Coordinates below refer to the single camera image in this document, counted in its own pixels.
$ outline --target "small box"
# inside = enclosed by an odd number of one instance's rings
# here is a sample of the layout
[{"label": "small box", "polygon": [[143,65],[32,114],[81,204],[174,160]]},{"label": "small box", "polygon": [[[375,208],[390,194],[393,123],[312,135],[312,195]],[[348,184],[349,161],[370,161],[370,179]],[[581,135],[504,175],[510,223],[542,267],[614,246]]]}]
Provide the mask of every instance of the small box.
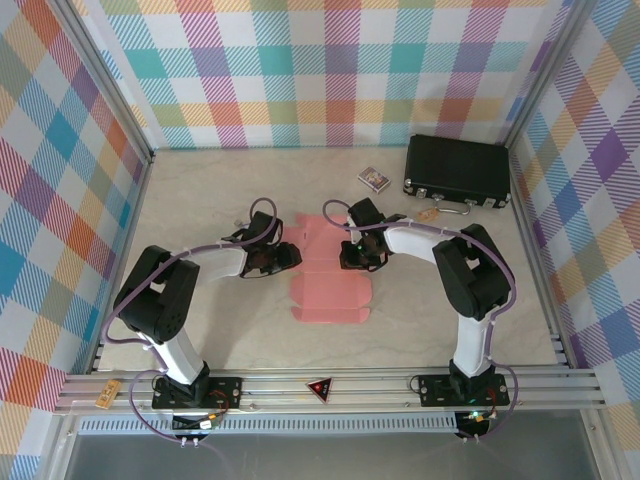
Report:
[{"label": "small box", "polygon": [[360,172],[360,174],[358,175],[358,180],[360,180],[376,193],[380,193],[391,183],[391,180],[389,180],[373,167],[367,167],[362,172]]},{"label": "small box", "polygon": [[409,140],[403,191],[491,208],[511,200],[506,147],[414,135]]}]

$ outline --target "plaid wallpaper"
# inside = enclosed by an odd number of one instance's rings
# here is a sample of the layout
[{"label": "plaid wallpaper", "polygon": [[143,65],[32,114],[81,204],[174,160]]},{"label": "plaid wallpaper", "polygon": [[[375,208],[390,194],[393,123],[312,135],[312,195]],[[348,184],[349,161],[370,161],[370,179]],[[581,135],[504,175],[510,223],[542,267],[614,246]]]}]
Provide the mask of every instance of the plaid wallpaper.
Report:
[{"label": "plaid wallpaper", "polygon": [[0,479],[31,479],[143,163],[44,0],[0,0]]},{"label": "plaid wallpaper", "polygon": [[573,0],[75,0],[158,147],[504,138]]},{"label": "plaid wallpaper", "polygon": [[550,282],[640,478],[640,0],[601,0],[516,149]]}]

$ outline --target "warning sticker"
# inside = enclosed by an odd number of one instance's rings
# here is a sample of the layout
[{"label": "warning sticker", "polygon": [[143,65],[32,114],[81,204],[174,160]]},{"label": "warning sticker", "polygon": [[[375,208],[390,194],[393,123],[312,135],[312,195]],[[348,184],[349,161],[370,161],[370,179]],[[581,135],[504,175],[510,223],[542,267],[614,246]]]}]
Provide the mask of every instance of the warning sticker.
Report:
[{"label": "warning sticker", "polygon": [[323,380],[316,380],[315,382],[307,383],[307,387],[311,390],[316,397],[318,397],[322,403],[327,403],[329,400],[329,391],[331,390],[331,383],[333,379],[325,378]]}]

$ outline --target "small wooden tag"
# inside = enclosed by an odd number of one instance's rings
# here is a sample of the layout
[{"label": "small wooden tag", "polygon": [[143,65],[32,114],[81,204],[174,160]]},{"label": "small wooden tag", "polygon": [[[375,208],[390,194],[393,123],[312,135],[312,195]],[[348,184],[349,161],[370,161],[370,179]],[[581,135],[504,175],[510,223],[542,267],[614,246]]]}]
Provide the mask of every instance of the small wooden tag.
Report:
[{"label": "small wooden tag", "polygon": [[98,400],[96,400],[96,407],[104,408],[105,410],[109,409],[120,390],[120,385],[120,382],[117,380],[109,380],[102,389],[102,392],[100,392]]},{"label": "small wooden tag", "polygon": [[423,210],[418,214],[418,221],[422,223],[429,223],[438,218],[438,211],[435,208],[429,208]]}]

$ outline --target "briefcase handle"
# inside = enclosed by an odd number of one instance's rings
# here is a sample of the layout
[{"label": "briefcase handle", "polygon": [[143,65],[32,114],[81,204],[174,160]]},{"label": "briefcase handle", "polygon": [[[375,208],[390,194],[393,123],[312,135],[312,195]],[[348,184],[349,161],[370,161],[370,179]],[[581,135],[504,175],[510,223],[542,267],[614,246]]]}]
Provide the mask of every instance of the briefcase handle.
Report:
[{"label": "briefcase handle", "polygon": [[469,215],[471,213],[471,207],[476,205],[478,202],[475,200],[465,200],[464,203],[467,205],[466,210],[456,210],[454,208],[440,208],[439,203],[441,200],[444,200],[444,196],[439,193],[434,194],[431,198],[436,202],[435,209],[441,213],[456,213],[458,215]]}]

